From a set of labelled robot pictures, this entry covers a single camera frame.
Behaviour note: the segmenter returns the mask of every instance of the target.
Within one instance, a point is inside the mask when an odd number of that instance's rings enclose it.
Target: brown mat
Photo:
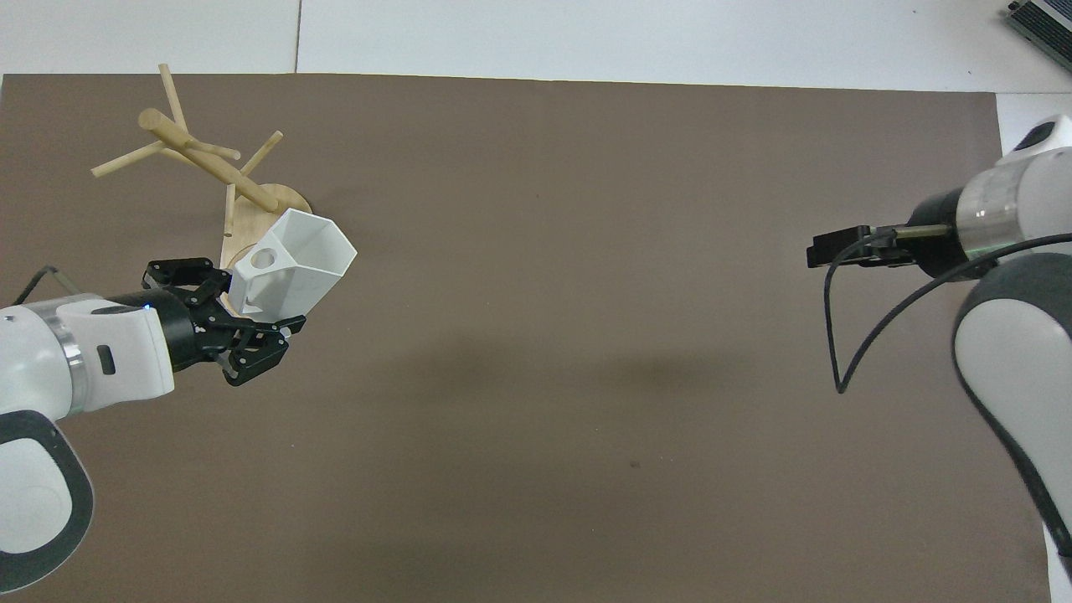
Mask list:
[[[191,132],[358,249],[283,365],[64,420],[98,513],[11,601],[1045,601],[1042,527],[949,356],[967,285],[834,393],[815,234],[999,155],[991,94],[176,76]],[[219,254],[159,78],[4,78],[0,292]],[[847,269],[847,357],[926,279]],[[49,285],[36,295],[55,296]]]

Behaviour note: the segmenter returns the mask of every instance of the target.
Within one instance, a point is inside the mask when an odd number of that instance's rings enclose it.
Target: wooden mug tree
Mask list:
[[[253,153],[245,165],[240,168],[235,167],[227,160],[238,161],[241,159],[240,152],[224,146],[204,143],[190,134],[182,107],[179,105],[175,82],[166,63],[160,64],[160,75],[164,80],[164,93],[167,95],[174,120],[154,108],[143,111],[138,115],[138,126],[157,136],[157,142],[98,165],[90,171],[93,176],[100,178],[158,153],[199,167],[214,176],[227,186],[223,242],[220,252],[221,268],[234,267],[235,263],[260,240],[288,208],[312,214],[309,203],[291,187],[258,185],[250,178],[253,168],[283,138],[282,132],[277,130]]]

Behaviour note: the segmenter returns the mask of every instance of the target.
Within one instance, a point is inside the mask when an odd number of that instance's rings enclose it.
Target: black cable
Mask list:
[[[867,337],[864,338],[863,343],[860,344],[860,348],[857,350],[855,354],[852,355],[852,359],[849,361],[849,368],[845,370],[845,376],[843,377],[837,366],[837,351],[834,348],[834,323],[833,319],[831,318],[831,311],[830,311],[830,285],[834,279],[834,270],[836,270],[837,267],[843,262],[845,262],[846,258],[848,258],[855,251],[877,240],[881,240],[883,238],[892,238],[892,237],[896,237],[896,232],[874,234],[853,242],[852,245],[842,250],[842,252],[834,258],[834,261],[830,263],[830,268],[827,270],[827,280],[824,281],[822,288],[822,302],[823,302],[823,309],[825,310],[827,314],[827,343],[830,347],[830,364],[831,367],[833,367],[834,369],[834,386],[837,388],[838,394],[844,394],[845,391],[848,389],[849,380],[852,379],[852,374],[857,371],[857,366],[860,365],[860,361],[863,359],[864,354],[867,352],[867,349],[870,348],[870,344],[874,343],[875,339],[879,336],[880,333],[882,333],[882,329],[884,329],[891,322],[893,322],[893,319],[897,318],[898,314],[904,312],[906,308],[908,308],[917,300],[919,300],[920,297],[923,297],[927,293],[930,293],[938,286],[946,284],[947,282],[963,275],[964,273],[972,270],[983,264],[993,262],[998,258],[1003,258],[1006,255],[1010,255],[1018,251],[1024,251],[1026,249],[1034,249],[1036,247],[1056,245],[1058,242],[1072,242],[1072,233],[1032,238],[1029,240],[1025,240],[1023,242],[1010,245],[1009,247],[1003,247],[997,251],[992,251],[984,255],[980,255],[974,260],[965,262],[964,264],[961,264],[959,266],[956,266],[955,268],[952,268],[939,275],[937,278],[935,278],[927,284],[917,289],[908,297],[905,297],[899,304],[894,306],[892,310],[890,310],[889,312],[887,312],[884,317],[882,317],[882,320],[880,320],[878,324],[875,325],[875,328],[873,328],[870,333],[867,334]]]
[[[75,286],[73,282],[71,282],[71,279],[66,278],[66,275],[59,271],[58,268],[56,268],[55,266],[45,266],[44,268],[41,268],[40,270],[38,270],[36,274],[33,275],[33,278],[30,279],[30,283],[26,285],[26,289],[23,290],[23,293],[19,294],[17,299],[15,299],[13,306],[18,306],[23,302],[26,302],[26,298],[30,296],[30,293],[33,292],[34,288],[38,286],[38,283],[41,282],[41,279],[44,278],[44,276],[47,274],[53,275],[53,277],[55,277],[56,280],[59,281],[61,285],[63,285],[63,289],[65,289],[68,293],[70,293],[71,295],[76,295],[78,293],[81,293],[81,291],[79,291],[78,288]]]

